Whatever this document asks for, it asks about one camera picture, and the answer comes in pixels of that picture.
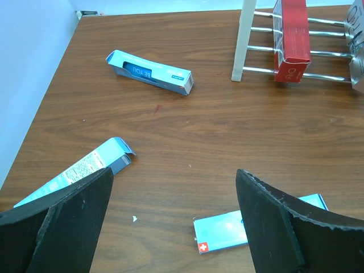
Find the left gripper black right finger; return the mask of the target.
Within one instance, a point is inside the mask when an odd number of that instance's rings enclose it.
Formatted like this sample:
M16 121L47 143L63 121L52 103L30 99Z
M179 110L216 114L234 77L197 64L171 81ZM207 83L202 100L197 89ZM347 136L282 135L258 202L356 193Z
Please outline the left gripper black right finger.
M235 185L256 272L363 272L363 220L311 205L244 169Z

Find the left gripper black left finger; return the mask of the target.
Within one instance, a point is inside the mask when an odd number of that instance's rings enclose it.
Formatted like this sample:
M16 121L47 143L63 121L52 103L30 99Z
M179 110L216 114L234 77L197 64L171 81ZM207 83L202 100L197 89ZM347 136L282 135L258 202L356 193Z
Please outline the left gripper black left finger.
M113 179L106 167L1 212L1 272L89 272Z

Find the red toothpaste box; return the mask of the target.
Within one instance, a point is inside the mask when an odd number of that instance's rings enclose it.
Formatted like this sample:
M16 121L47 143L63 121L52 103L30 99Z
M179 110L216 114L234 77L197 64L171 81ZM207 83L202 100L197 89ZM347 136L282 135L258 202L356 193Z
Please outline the red toothpaste box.
M349 7L344 18L346 44L351 61L349 71L352 88L363 93L363 1L357 0Z
M276 1L272 14L274 80L298 83L311 63L306 1Z

